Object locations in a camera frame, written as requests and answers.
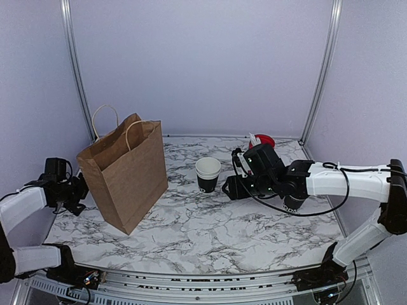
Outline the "black paper coffee cup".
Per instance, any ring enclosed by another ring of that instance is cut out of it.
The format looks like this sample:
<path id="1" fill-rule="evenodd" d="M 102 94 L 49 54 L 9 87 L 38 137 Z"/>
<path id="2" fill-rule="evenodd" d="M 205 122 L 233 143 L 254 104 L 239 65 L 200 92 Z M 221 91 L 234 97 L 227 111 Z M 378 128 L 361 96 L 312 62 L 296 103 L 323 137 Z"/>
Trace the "black paper coffee cup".
<path id="1" fill-rule="evenodd" d="M 283 209 L 289 213 L 297 214 L 298 210 L 304 204 L 307 198 L 296 198 L 293 196 L 285 196 L 283 200 Z"/>

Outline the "brown paper bag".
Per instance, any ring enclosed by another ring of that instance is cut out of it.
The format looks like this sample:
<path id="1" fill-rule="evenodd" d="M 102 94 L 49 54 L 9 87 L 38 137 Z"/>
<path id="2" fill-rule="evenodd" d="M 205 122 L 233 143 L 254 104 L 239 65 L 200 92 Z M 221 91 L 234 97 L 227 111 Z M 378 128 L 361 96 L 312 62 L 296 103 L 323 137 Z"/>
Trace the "brown paper bag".
<path id="1" fill-rule="evenodd" d="M 127 235 L 168 188 L 162 124 L 136 113 L 76 159 L 104 220 Z"/>

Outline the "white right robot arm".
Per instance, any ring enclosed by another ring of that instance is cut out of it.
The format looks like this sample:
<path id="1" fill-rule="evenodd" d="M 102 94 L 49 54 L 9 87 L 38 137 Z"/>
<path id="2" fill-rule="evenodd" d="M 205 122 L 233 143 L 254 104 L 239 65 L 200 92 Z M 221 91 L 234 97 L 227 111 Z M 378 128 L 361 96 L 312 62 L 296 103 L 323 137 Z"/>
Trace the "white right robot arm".
<path id="1" fill-rule="evenodd" d="M 279 197 L 284 202 L 279 212 L 300 217 L 299 208 L 306 200 L 327 197 L 333 206 L 307 217 L 338 212 L 355 222 L 344 239 L 328 248 L 324 264 L 315 270 L 315 279 L 322 285 L 383 240 L 406 233 L 406 171 L 398 159 L 376 166 L 311 160 L 283 166 L 250 157 L 247 164 L 244 174 L 235 173 L 223 184 L 231 200 L 252 198 L 264 205 L 267 197 Z"/>

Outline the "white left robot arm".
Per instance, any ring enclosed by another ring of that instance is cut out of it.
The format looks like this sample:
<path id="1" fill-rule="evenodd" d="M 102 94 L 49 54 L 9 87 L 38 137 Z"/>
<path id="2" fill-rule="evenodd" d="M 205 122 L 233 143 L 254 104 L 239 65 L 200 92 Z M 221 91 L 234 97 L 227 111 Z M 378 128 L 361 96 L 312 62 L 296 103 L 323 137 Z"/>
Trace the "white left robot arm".
<path id="1" fill-rule="evenodd" d="M 1 199 L 1 283 L 48 268 L 67 283 L 80 278 L 70 248 L 44 241 L 59 208 L 78 216 L 87 193 L 78 176 L 62 182 L 34 180 Z"/>

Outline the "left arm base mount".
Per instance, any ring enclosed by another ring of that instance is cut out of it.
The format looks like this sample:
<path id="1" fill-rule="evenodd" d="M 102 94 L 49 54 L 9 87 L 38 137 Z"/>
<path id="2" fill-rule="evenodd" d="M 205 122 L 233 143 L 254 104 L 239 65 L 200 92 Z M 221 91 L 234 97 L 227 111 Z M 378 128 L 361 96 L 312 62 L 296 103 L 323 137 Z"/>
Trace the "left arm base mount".
<path id="1" fill-rule="evenodd" d="M 97 290 L 101 282 L 102 271 L 74 264 L 73 266 L 48 268 L 46 271 L 46 277 L 76 288 L 86 287 Z"/>

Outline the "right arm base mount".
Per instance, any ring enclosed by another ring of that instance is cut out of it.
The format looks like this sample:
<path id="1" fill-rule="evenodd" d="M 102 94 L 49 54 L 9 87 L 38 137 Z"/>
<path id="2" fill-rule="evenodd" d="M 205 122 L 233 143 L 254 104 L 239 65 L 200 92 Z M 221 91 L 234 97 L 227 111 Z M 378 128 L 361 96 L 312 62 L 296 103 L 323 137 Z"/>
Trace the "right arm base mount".
<path id="1" fill-rule="evenodd" d="M 326 269 L 320 266 L 294 272 L 291 283 L 293 283 L 297 291 L 300 292 L 341 282 L 345 283 L 347 280 L 348 274 L 345 269 L 335 271 L 332 268 Z"/>

